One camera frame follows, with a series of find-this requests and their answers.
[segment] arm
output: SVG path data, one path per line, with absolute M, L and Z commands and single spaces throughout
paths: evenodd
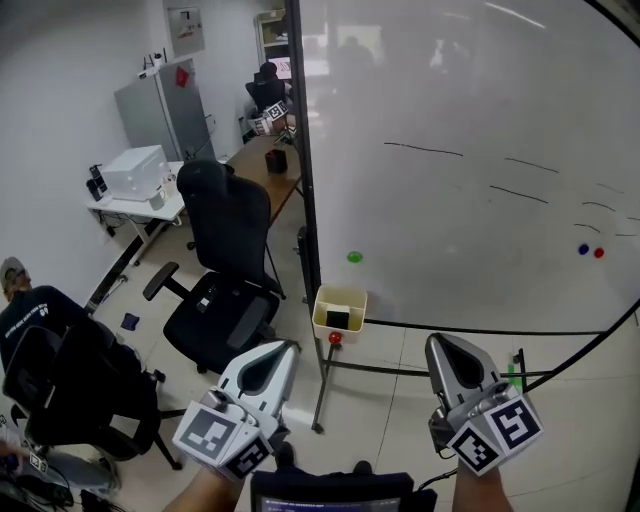
M 164 512 L 233 512 L 244 481 L 230 482 L 207 469 L 201 469 L 193 481 Z
M 6 441 L 0 441 L 0 457 L 9 457 L 10 455 L 20 458 L 28 456 L 28 453 L 18 446 L 12 446 Z
M 504 494 L 498 468 L 477 477 L 460 462 L 453 512 L 513 512 Z

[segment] blue object on floor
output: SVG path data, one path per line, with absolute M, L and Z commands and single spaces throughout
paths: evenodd
M 138 325 L 139 321 L 139 316 L 132 315 L 131 313 L 125 313 L 124 320 L 122 320 L 122 325 L 120 327 L 126 329 L 127 331 L 135 331 L 136 325 Z

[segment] white desk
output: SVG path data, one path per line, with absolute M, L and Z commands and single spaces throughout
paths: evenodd
M 178 171 L 182 168 L 182 162 L 169 162 L 171 172 L 178 175 Z M 184 210 L 184 201 L 182 195 L 176 192 L 171 196 L 162 208 L 154 210 L 151 208 L 149 201 L 128 201 L 126 199 L 103 199 L 102 201 L 90 201 L 87 203 L 87 208 L 94 211 L 102 211 L 105 213 L 122 213 L 128 216 L 147 217 L 149 219 L 159 219 L 165 222 L 173 222 L 176 225 L 180 225 L 180 212 Z M 147 235 L 144 230 L 144 226 L 136 224 L 133 220 L 129 219 L 129 222 L 138 233 L 138 236 L 142 240 L 142 247 L 131 258 L 131 265 L 138 265 L 138 259 L 144 251 L 147 250 L 151 242 L 158 236 L 161 229 L 157 228 L 151 235 Z

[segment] black t-shirt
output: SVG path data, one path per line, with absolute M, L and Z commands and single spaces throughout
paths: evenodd
M 37 325 L 64 336 L 67 329 L 88 317 L 87 312 L 53 286 L 16 292 L 0 313 L 0 356 L 7 369 L 22 334 Z

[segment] person sitting in chair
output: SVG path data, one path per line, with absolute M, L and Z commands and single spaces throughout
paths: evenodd
M 17 258 L 0 266 L 0 284 L 9 304 L 0 313 L 0 358 L 6 370 L 24 331 L 32 325 L 62 337 L 89 314 L 53 286 L 31 286 L 29 272 Z
M 284 101 L 287 105 L 287 108 L 290 111 L 293 110 L 293 103 L 291 101 L 292 87 L 284 80 L 280 80 L 278 78 L 278 66 L 276 66 L 273 62 L 265 62 L 262 66 L 260 66 L 260 75 L 262 76 L 262 79 L 265 83 L 273 81 L 282 83 L 283 97 L 274 101 L 274 103 L 277 103 L 277 101 Z

